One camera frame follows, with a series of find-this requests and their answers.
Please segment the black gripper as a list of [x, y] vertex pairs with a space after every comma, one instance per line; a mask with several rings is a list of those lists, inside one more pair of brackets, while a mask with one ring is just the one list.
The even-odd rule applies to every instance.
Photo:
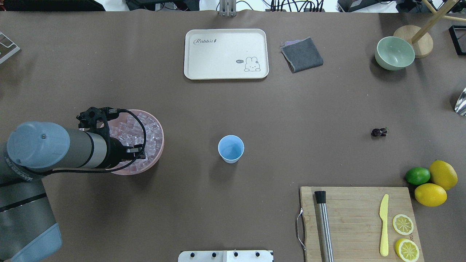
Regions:
[[145, 162], [147, 156], [142, 154], [142, 144], [136, 144], [135, 146], [124, 146], [118, 139], [110, 139], [110, 149], [108, 159], [106, 160], [106, 169], [114, 168], [121, 162], [135, 161]]

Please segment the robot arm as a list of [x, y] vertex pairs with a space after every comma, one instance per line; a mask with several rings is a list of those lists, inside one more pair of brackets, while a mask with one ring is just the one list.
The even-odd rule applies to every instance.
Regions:
[[113, 172], [143, 157], [145, 145], [123, 146], [107, 124], [93, 131], [50, 122], [19, 125], [1, 146], [1, 261], [38, 262], [62, 246], [44, 177]]

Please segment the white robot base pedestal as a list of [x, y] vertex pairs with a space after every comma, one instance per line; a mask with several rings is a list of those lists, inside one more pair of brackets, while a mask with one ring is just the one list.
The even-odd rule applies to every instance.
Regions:
[[182, 251], [178, 262], [274, 262], [270, 250]]

